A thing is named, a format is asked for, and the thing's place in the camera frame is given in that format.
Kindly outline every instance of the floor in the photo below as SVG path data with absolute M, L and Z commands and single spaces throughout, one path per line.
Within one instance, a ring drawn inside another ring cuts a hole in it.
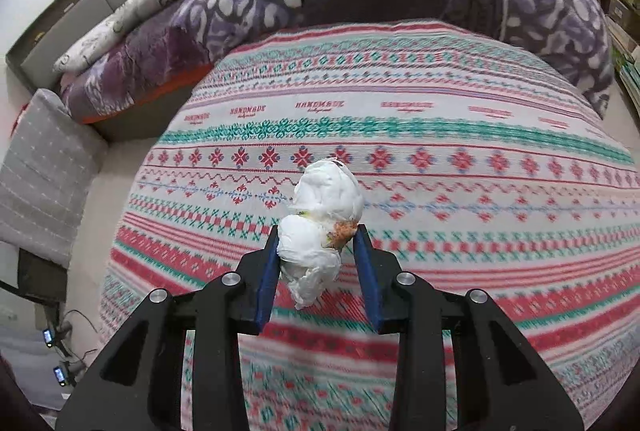
M 632 112 L 629 99 L 620 89 L 614 89 L 604 128 L 630 150 L 640 167 L 640 130 Z M 68 271 L 66 310 L 81 310 L 95 325 L 116 224 L 138 167 L 154 142 L 146 139 L 112 145 L 87 198 Z M 72 313 L 68 319 L 74 325 L 71 346 L 76 354 L 82 357 L 86 351 L 98 347 L 97 334 L 80 315 Z M 87 355 L 85 361 L 91 363 L 94 356 L 94 353 Z

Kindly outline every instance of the patterned bed sheet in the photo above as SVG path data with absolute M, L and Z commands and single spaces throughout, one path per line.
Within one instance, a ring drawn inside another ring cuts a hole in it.
M 489 292 L 594 422 L 640 355 L 640 176 L 548 63 L 437 21 L 279 32 L 223 58 L 135 178 L 102 339 L 155 287 L 199 289 L 263 247 L 329 156 L 359 180 L 373 244 L 438 289 Z M 280 285 L 263 335 L 240 336 L 252 429 L 387 429 L 398 339 L 373 334 L 343 261 L 316 305 Z M 452 429 L 450 343 L 446 363 Z
M 193 85 L 233 48 L 283 28 L 421 18 L 528 50 L 604 114 L 613 67 L 597 0 L 177 0 L 76 77 L 62 97 L 73 118 L 91 123 Z

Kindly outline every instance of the purple patterned blanket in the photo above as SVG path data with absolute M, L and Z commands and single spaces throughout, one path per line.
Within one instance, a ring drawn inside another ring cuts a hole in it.
M 95 122 L 195 84 L 189 72 L 283 28 L 422 18 L 534 53 L 604 114 L 613 69 L 597 0 L 178 0 L 76 77 L 62 97 L 73 118 Z

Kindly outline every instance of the crumpled tissue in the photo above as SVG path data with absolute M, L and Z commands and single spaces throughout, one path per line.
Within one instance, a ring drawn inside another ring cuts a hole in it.
M 278 225 L 280 272 L 296 302 L 311 306 L 340 272 L 340 251 L 356 232 L 364 198 L 342 162 L 318 160 L 306 167 L 290 209 Z

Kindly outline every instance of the stack of books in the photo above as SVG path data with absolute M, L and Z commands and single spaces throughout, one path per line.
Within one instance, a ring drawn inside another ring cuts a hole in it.
M 607 24 L 620 84 L 640 116 L 640 0 L 610 0 Z

